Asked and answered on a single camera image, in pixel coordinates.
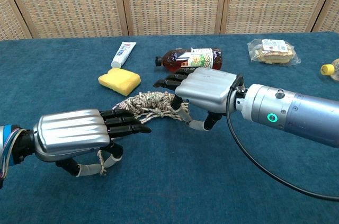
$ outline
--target plastic bag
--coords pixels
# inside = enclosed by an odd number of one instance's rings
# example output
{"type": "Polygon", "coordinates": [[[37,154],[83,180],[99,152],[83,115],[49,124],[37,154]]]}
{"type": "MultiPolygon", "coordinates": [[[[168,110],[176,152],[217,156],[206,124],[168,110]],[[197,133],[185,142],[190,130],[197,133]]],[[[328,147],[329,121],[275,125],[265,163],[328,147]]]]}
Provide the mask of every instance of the plastic bag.
{"type": "Polygon", "coordinates": [[[283,40],[254,39],[248,45],[251,61],[283,66],[296,65],[301,60],[294,46],[283,40]]]}

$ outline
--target rope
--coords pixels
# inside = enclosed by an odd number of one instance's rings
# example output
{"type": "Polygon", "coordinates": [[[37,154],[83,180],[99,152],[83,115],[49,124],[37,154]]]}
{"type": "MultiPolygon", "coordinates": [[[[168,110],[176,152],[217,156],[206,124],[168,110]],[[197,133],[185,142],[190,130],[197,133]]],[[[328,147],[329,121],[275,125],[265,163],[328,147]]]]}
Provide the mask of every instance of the rope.
{"type": "MultiPolygon", "coordinates": [[[[131,111],[136,119],[141,118],[140,122],[142,124],[157,117],[170,117],[175,120],[183,121],[171,107],[173,97],[174,94],[168,92],[139,93],[134,97],[129,97],[128,99],[118,103],[112,109],[126,109],[131,111]]],[[[183,102],[181,106],[185,112],[189,112],[189,104],[187,102],[183,102]]],[[[104,160],[101,150],[98,151],[97,156],[99,157],[101,164],[100,175],[105,175],[106,169],[103,165],[104,160]]]]}

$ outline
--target sponge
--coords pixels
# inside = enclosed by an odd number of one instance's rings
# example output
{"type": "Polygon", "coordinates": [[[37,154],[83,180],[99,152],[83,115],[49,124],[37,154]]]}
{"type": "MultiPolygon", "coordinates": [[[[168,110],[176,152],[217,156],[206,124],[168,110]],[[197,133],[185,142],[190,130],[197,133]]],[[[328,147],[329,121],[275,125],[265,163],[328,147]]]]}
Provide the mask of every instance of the sponge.
{"type": "Polygon", "coordinates": [[[129,95],[140,82],[140,76],[125,69],[112,68],[98,78],[99,83],[124,96],[129,95]]]}

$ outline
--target table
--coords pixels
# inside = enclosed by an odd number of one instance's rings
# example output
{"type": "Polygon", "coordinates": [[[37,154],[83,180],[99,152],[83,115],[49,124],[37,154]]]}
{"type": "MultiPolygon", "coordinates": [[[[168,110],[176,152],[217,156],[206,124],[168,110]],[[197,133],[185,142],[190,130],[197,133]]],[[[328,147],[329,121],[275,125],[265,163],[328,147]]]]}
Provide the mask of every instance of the table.
{"type": "MultiPolygon", "coordinates": [[[[339,84],[320,74],[339,57],[333,32],[34,39],[0,42],[0,124],[32,128],[41,115],[110,109],[124,100],[97,78],[110,69],[122,41],[136,41],[124,69],[141,84],[130,94],[155,91],[168,72],[155,56],[183,47],[218,47],[222,70],[254,83],[339,100],[339,84]],[[291,67],[250,62],[247,43],[283,39],[302,60],[291,67]]],[[[206,112],[191,106],[203,120],[206,112]]],[[[265,166],[304,188],[339,194],[339,149],[277,131],[233,115],[247,149],[265,166]]],[[[34,155],[10,168],[0,191],[0,223],[335,223],[339,204],[313,199],[277,183],[237,148],[225,118],[209,132],[159,118],[151,134],[118,140],[121,162],[105,177],[75,178],[34,155]]],[[[79,163],[97,162],[95,153],[79,163]]]]}

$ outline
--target silver robotic hand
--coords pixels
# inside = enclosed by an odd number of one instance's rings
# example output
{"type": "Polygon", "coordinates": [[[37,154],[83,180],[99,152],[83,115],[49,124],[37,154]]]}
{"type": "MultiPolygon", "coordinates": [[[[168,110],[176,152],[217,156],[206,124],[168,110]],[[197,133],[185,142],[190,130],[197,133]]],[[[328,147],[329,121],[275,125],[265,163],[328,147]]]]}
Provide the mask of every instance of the silver robotic hand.
{"type": "Polygon", "coordinates": [[[121,159],[123,148],[113,139],[135,133],[150,133],[127,110],[85,109],[73,112],[44,115],[33,130],[19,126],[0,127],[1,177],[3,181],[8,166],[19,164],[27,155],[35,155],[45,162],[56,162],[72,175],[98,173],[88,165],[78,165],[72,158],[103,150],[111,154],[105,167],[121,159]]]}
{"type": "Polygon", "coordinates": [[[209,68],[179,69],[155,87],[175,91],[172,108],[193,129],[209,130],[229,111],[243,118],[295,135],[339,147],[339,102],[263,85],[244,87],[242,77],[209,68]],[[182,101],[208,111],[204,122],[194,121],[181,110],[182,101]]]}

